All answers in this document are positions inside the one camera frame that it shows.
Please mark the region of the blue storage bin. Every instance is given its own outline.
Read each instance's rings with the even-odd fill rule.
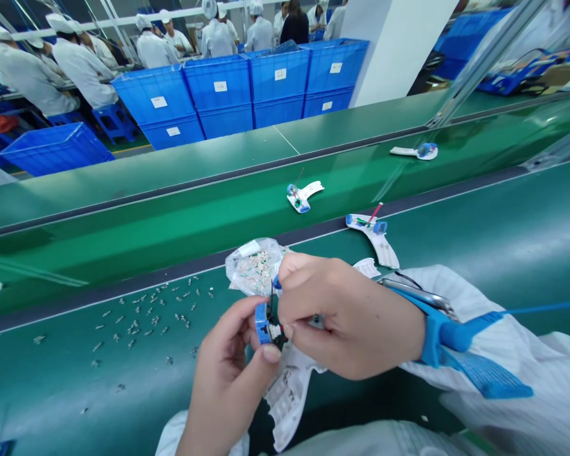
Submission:
[[[261,56],[266,51],[246,53],[251,72],[251,98],[254,103],[304,95],[310,51]]]
[[[264,128],[302,118],[304,95],[253,103],[255,127]]]
[[[155,150],[203,141],[205,135],[196,114],[139,126]]]
[[[251,103],[230,108],[199,111],[207,139],[253,130]]]
[[[307,94],[304,118],[347,109],[354,90],[354,87],[348,87],[337,91]]]
[[[189,60],[184,73],[199,112],[251,103],[248,60],[238,54]]]
[[[354,87],[369,41],[340,38],[316,41],[300,47],[310,50],[306,92],[325,92]]]
[[[82,122],[28,131],[0,155],[33,176],[114,160]]]
[[[123,73],[112,81],[138,124],[151,124],[196,112],[182,65]]]

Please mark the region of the white pillar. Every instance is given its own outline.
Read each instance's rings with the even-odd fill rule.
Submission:
[[[458,0],[350,0],[342,37],[370,41],[350,107],[407,95]]]

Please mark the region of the blue plastic stool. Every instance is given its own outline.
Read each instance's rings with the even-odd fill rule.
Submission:
[[[114,138],[118,137],[126,138],[128,142],[135,141],[135,135],[139,130],[119,105],[111,104],[93,110],[93,115],[112,144],[116,144]]]

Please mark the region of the fingernail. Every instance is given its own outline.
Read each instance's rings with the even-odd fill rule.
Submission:
[[[291,338],[293,337],[293,326],[283,325],[283,332],[285,333],[285,337],[291,340]]]
[[[272,364],[278,363],[281,360],[281,351],[274,345],[266,345],[263,355],[264,359]]]

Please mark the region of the person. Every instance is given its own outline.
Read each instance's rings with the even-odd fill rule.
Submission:
[[[17,90],[45,117],[75,111],[80,106],[78,98],[57,90],[65,86],[65,81],[37,56],[19,49],[10,32],[1,26],[0,75],[0,82]]]
[[[308,42],[308,16],[302,11],[300,0],[289,2],[289,13],[283,23],[281,44],[290,39],[294,40],[296,44]]]
[[[463,321],[503,310],[444,266],[404,273],[424,289],[447,294]],[[447,390],[440,402],[495,447],[490,453],[570,455],[570,336],[556,332],[538,338],[511,315],[479,333],[471,351],[517,372],[535,394],[487,400],[458,370],[415,362],[424,353],[428,332],[424,313],[342,260],[291,253],[283,258],[279,281],[279,322],[291,343],[317,364],[351,381],[400,366]],[[246,432],[281,361],[276,346],[259,345],[255,329],[255,308],[268,301],[250,296],[236,302],[206,335],[198,351],[190,408],[165,426],[156,456],[225,455],[231,449],[230,454],[248,454]],[[325,330],[308,323],[313,315],[324,316]],[[249,364],[246,345],[255,350]],[[401,421],[328,431],[282,454],[486,455],[459,435]]]
[[[247,31],[245,52],[272,49],[272,24],[262,17],[264,14],[262,3],[252,2],[249,6],[249,12],[253,25]]]
[[[281,43],[281,32],[283,31],[283,23],[287,18],[289,12],[289,2],[281,2],[281,14],[276,14],[274,17],[274,24],[272,30],[274,31],[274,45],[278,46]]]
[[[78,88],[91,108],[95,110],[114,105],[118,101],[116,90],[99,80],[99,75],[111,80],[114,73],[95,54],[80,46],[80,37],[74,31],[71,21],[57,13],[47,15],[46,20],[57,35],[53,46],[57,65]]]
[[[179,63],[171,45],[152,32],[152,23],[146,15],[135,16],[135,24],[141,32],[137,40],[137,55],[144,68],[159,68]]]
[[[185,54],[194,54],[194,48],[188,41],[188,38],[186,38],[186,35],[174,28],[173,21],[168,16],[169,12],[166,9],[161,9],[160,13],[163,15],[162,21],[167,31],[165,40],[175,51],[176,57],[181,59]]]
[[[328,0],[317,0],[317,4],[308,11],[308,31],[314,33],[327,26]]]
[[[215,0],[203,0],[203,14],[209,24],[203,28],[201,52],[203,58],[214,58],[237,53],[234,39],[228,26],[219,20],[219,11]]]
[[[325,28],[325,34],[323,35],[323,39],[325,41],[331,39],[338,39],[342,33],[342,24],[344,22],[344,15],[346,14],[346,5],[348,4],[348,0],[343,0],[342,6],[338,6],[334,13],[331,15],[331,19]]]

